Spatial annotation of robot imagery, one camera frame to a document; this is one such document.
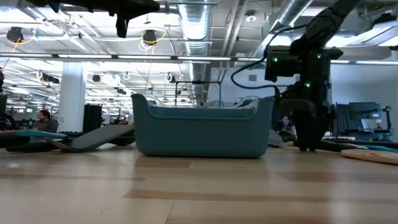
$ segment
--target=ductwork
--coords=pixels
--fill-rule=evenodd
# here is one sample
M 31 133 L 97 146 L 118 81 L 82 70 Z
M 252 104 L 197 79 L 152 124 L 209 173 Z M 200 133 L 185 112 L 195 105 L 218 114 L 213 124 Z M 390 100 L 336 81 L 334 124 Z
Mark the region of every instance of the ductwork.
M 284 0 L 280 5 L 280 10 L 267 17 L 263 27 L 263 36 L 266 38 L 270 31 L 293 25 L 312 2 L 313 0 Z M 262 44 L 251 56 L 256 57 L 261 49 L 263 49 Z
M 210 33 L 211 8 L 207 5 L 178 5 L 182 17 L 182 32 L 185 40 L 208 40 Z M 185 50 L 191 56 L 206 56 L 209 54 L 209 44 L 203 42 L 187 42 Z M 189 65 L 192 81 L 205 80 L 206 64 L 191 63 Z M 193 100 L 199 103 L 203 98 L 203 87 L 192 85 Z

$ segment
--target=pillar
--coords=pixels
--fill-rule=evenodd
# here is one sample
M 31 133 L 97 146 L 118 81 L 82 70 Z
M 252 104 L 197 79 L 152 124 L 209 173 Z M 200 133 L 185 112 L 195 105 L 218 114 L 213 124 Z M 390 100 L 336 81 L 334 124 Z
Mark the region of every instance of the pillar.
M 58 132 L 83 131 L 87 73 L 80 62 L 64 62 L 61 80 Z

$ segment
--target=plastic bin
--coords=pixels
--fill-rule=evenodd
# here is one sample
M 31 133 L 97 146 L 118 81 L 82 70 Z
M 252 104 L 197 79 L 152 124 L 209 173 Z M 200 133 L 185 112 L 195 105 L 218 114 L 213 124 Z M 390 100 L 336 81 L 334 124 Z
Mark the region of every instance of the plastic bin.
M 147 156 L 257 158 L 267 150 L 274 99 L 250 108 L 149 106 L 131 95 L 138 150 Z

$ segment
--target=monitor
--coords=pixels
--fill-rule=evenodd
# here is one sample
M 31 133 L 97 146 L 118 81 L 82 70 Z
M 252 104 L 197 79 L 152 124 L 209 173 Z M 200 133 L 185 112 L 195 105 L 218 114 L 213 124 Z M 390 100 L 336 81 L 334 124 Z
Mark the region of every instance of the monitor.
M 0 114 L 6 113 L 7 95 L 0 95 Z
M 382 114 L 380 102 L 349 103 L 351 119 L 381 119 Z

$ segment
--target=ceiling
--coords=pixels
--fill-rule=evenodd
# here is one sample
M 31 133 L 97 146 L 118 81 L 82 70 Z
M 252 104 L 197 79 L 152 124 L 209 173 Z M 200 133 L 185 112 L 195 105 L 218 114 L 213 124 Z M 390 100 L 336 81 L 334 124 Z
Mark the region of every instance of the ceiling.
M 230 18 L 234 0 L 217 1 L 218 4 L 209 5 L 211 7 L 211 27 L 208 44 L 212 56 L 222 56 L 224 40 L 227 32 L 227 23 L 235 19 L 234 27 L 238 24 L 238 17 L 241 13 L 238 10 L 235 18 Z M 246 12 L 252 10 L 256 20 L 248 22 L 243 20 L 238 32 L 237 41 L 234 43 L 231 55 L 249 55 L 255 51 L 260 43 L 266 42 L 267 37 L 262 32 L 262 27 L 267 16 L 277 13 L 281 0 L 249 1 Z M 314 15 L 319 13 L 324 7 L 333 4 L 334 1 L 315 0 L 309 8 L 302 14 L 295 24 L 304 24 Z M 361 60 L 382 60 L 391 56 L 388 47 L 380 47 L 380 44 L 393 39 L 398 30 L 395 26 L 388 29 L 370 30 L 370 24 L 383 12 L 394 11 L 398 1 L 363 1 L 358 8 L 353 11 L 341 30 L 328 44 L 328 47 L 336 45 L 342 47 L 345 55 L 342 59 L 361 59 Z M 5 0 L 0 3 L 0 52 L 20 52 L 20 53 L 50 53 L 50 54 L 128 54 L 128 55 L 186 55 L 186 40 L 183 36 L 181 18 L 178 14 L 150 13 L 132 19 L 129 23 L 127 38 L 121 39 L 116 35 L 114 27 L 116 17 L 110 17 L 107 12 L 84 12 L 69 7 L 71 11 L 54 13 L 49 7 L 35 8 L 23 0 Z M 21 27 L 24 40 L 17 46 L 7 40 L 6 32 L 10 27 Z M 153 46 L 144 45 L 141 35 L 145 30 L 155 30 L 155 35 L 161 39 Z M 292 40 L 300 37 L 302 30 L 289 35 L 281 35 L 275 39 L 273 44 L 289 45 Z M 48 85 L 43 83 L 38 77 L 41 73 L 46 73 L 62 81 L 62 61 L 52 60 L 25 60 L 18 58 L 0 58 L 0 66 L 7 63 L 4 74 L 10 85 Z M 108 107 L 130 106 L 131 101 L 124 95 L 116 93 L 116 90 L 98 90 L 96 86 L 113 85 L 112 82 L 94 83 L 93 75 L 107 75 L 107 78 L 119 82 L 121 88 L 134 86 L 138 88 L 153 88 L 153 90 L 134 90 L 138 93 L 152 93 L 158 97 L 169 98 L 168 103 L 173 104 L 174 84 L 165 80 L 165 75 L 172 74 L 178 80 L 190 81 L 189 63 L 155 63 L 149 60 L 140 62 L 84 62 L 88 72 L 89 89 L 86 92 L 87 101 L 94 103 L 109 104 L 110 98 L 125 101 L 110 103 Z M 188 91 L 182 91 L 180 99 L 187 99 L 188 104 L 192 91 L 190 85 L 186 85 Z M 28 91 L 9 91 L 15 99 L 21 97 L 23 100 L 12 100 L 10 103 L 29 104 L 29 98 L 40 100 L 43 104 L 49 102 L 57 105 L 59 89 L 56 88 L 24 88 Z

